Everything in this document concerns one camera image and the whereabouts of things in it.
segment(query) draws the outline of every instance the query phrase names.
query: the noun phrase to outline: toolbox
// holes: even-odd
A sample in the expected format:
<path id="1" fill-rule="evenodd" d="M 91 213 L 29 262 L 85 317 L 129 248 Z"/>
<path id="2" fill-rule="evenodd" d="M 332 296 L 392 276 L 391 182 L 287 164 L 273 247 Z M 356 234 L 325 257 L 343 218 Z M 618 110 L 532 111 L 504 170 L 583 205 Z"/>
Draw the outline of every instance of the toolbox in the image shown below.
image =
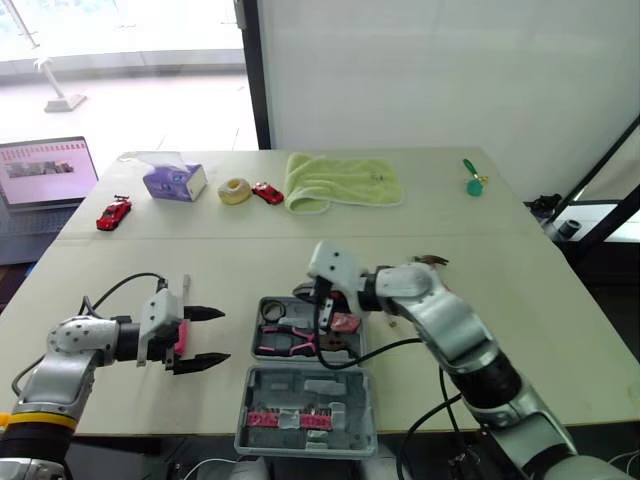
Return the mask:
<path id="1" fill-rule="evenodd" d="M 371 379 L 358 366 L 329 370 L 318 362 L 313 312 L 313 304 L 294 297 L 260 300 L 251 343 L 258 364 L 247 374 L 235 438 L 239 454 L 334 459 L 376 454 Z M 322 315 L 319 341 L 328 362 L 367 353 L 365 322 L 356 326 L 351 315 Z M 340 327 L 333 324 L 338 315 L 346 320 Z"/>

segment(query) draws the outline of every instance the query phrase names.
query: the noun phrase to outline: laptop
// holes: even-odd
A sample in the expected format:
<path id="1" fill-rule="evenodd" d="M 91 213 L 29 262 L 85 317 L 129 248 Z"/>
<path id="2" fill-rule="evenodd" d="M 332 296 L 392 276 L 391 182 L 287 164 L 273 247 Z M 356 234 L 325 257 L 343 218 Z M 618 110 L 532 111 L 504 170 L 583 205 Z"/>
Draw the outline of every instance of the laptop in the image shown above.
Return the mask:
<path id="1" fill-rule="evenodd" d="M 0 144 L 0 265 L 37 261 L 97 182 L 84 137 Z"/>

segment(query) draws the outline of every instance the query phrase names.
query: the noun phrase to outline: laptop screen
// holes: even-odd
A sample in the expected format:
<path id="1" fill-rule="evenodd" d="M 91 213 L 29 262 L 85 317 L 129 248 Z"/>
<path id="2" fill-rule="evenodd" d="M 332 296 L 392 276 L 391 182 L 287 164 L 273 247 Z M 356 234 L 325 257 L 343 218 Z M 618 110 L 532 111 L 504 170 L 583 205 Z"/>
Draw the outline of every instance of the laptop screen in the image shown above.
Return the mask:
<path id="1" fill-rule="evenodd" d="M 0 193 L 8 207 L 81 201 L 97 181 L 82 137 L 0 145 Z"/>

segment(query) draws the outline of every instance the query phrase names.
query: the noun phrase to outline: gray plastic case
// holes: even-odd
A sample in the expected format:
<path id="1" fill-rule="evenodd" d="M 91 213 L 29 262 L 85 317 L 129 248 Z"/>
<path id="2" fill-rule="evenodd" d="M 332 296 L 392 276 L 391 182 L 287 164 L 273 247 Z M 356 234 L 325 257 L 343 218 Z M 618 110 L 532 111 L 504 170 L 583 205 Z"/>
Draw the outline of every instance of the gray plastic case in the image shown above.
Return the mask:
<path id="1" fill-rule="evenodd" d="M 251 352 L 259 362 L 247 374 L 238 430 L 234 442 L 241 455 L 362 459 L 378 450 L 371 398 L 371 378 L 359 367 L 328 370 L 315 357 L 302 355 L 272 357 L 254 353 L 258 329 L 264 324 L 263 302 L 277 300 L 288 314 L 312 318 L 313 305 L 292 297 L 265 297 L 260 300 Z M 367 352 L 365 322 L 353 334 L 350 346 L 359 354 Z M 347 352 L 325 352 L 329 362 L 345 362 Z M 300 411 L 310 408 L 331 412 L 332 430 L 299 427 Z M 278 412 L 278 427 L 250 427 L 250 410 Z"/>

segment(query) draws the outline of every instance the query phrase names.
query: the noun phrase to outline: red toy car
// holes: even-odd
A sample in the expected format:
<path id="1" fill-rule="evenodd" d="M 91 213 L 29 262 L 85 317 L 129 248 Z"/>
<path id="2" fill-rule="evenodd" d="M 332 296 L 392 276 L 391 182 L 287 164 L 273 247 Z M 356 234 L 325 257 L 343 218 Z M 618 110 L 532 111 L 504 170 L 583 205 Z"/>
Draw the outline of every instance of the red toy car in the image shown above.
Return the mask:
<path id="1" fill-rule="evenodd" d="M 271 205 L 277 205 L 284 200 L 282 193 L 265 182 L 256 183 L 251 191 Z"/>
<path id="2" fill-rule="evenodd" d="M 98 230 L 115 230 L 120 221 L 131 210 L 129 197 L 114 195 L 114 198 L 115 201 L 102 212 L 102 217 L 96 220 Z"/>

